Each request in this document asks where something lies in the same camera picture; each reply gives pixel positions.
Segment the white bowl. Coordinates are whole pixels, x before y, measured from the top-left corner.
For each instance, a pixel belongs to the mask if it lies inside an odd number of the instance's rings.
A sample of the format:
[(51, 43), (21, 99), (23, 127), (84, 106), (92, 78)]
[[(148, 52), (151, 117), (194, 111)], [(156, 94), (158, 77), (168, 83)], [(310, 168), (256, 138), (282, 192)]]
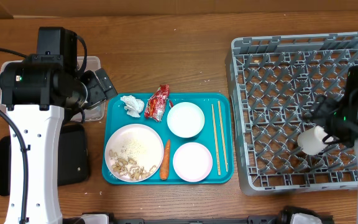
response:
[(192, 138), (204, 127), (204, 113), (199, 106), (190, 102), (176, 104), (167, 115), (169, 130), (180, 138)]

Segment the red snack wrapper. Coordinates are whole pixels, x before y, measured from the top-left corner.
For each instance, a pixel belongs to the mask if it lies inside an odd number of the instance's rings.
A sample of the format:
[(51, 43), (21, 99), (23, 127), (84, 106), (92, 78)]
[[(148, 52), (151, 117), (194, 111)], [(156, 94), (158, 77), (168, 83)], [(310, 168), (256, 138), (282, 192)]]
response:
[(157, 91), (148, 99), (144, 116), (161, 122), (166, 106), (173, 107), (173, 102), (168, 98), (170, 95), (169, 85), (160, 85)]

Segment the wooden chopstick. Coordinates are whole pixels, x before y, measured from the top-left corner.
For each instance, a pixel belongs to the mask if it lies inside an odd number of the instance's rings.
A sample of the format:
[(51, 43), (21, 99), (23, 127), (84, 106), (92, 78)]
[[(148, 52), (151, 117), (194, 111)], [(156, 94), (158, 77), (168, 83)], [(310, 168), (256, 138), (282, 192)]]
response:
[(217, 131), (216, 131), (216, 117), (215, 117), (215, 113), (214, 113), (214, 105), (213, 104), (211, 104), (211, 113), (212, 113), (212, 119), (213, 119), (214, 145), (215, 145), (215, 150), (216, 150), (216, 164), (217, 164), (218, 175), (221, 175), (218, 137), (217, 137)]
[(218, 112), (219, 112), (219, 122), (220, 122), (220, 128), (221, 128), (222, 144), (223, 144), (224, 165), (225, 165), (226, 172), (228, 172), (228, 163), (227, 163), (227, 154), (226, 154), (226, 140), (225, 140), (225, 137), (224, 137), (223, 115), (222, 115), (222, 109), (221, 109), (221, 102), (220, 101), (218, 101)]

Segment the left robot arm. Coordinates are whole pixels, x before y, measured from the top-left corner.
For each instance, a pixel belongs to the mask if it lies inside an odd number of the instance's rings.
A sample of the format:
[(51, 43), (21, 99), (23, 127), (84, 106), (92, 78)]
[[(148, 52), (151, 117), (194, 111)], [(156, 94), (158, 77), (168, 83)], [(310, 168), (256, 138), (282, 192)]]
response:
[(36, 53), (0, 74), (2, 113), (11, 134), (7, 223), (61, 223), (58, 143), (62, 126), (114, 98), (103, 69), (77, 61), (83, 39), (62, 27), (39, 29)]

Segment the white tissue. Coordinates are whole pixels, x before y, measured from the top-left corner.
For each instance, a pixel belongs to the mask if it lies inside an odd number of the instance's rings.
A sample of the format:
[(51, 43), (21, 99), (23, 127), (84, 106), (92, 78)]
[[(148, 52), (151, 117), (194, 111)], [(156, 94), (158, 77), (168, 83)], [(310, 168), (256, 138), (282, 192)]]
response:
[(127, 114), (133, 118), (140, 118), (140, 114), (144, 109), (144, 102), (132, 95), (122, 96), (120, 100), (125, 104), (124, 109)]

